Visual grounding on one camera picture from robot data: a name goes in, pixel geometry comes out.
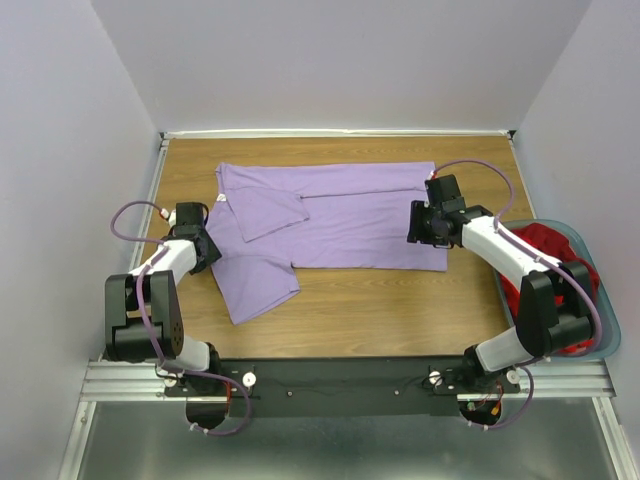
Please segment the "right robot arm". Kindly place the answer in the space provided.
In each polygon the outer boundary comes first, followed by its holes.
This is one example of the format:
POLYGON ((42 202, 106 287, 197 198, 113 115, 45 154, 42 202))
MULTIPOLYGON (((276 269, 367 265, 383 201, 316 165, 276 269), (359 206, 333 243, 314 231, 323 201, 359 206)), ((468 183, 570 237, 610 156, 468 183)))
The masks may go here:
POLYGON ((517 291, 512 327, 467 348, 459 365, 430 375, 434 386, 485 390, 496 377, 560 350, 599 344, 603 329, 587 267, 562 262, 506 229, 485 207, 469 206, 453 175, 431 175, 427 198, 411 204, 407 240, 464 248, 487 262, 517 291))

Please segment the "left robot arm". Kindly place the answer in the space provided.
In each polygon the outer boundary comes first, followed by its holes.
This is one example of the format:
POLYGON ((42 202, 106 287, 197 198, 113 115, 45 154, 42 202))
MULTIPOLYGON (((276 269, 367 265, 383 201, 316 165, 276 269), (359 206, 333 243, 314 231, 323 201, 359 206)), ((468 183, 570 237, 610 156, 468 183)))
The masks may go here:
POLYGON ((206 230, 209 208, 201 202, 178 203, 168 211, 152 202, 169 225, 160 239, 131 237, 116 228, 119 217, 137 201, 121 207, 110 223, 119 239, 151 243, 156 251, 140 266, 105 281, 105 356, 111 361, 153 363, 178 382, 201 395, 214 393, 222 380, 219 354, 207 342, 189 337, 184 330, 178 284, 187 275, 209 269, 222 258, 206 230))

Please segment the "purple t shirt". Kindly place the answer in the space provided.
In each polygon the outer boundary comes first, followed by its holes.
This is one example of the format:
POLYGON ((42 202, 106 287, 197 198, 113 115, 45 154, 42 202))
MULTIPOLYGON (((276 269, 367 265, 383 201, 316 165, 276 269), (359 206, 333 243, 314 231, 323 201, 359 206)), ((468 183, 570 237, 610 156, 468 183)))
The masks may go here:
POLYGON ((407 240, 412 201, 431 162, 259 167, 221 163, 207 231, 212 267, 233 324, 301 290, 303 269, 444 272, 447 254, 407 240))

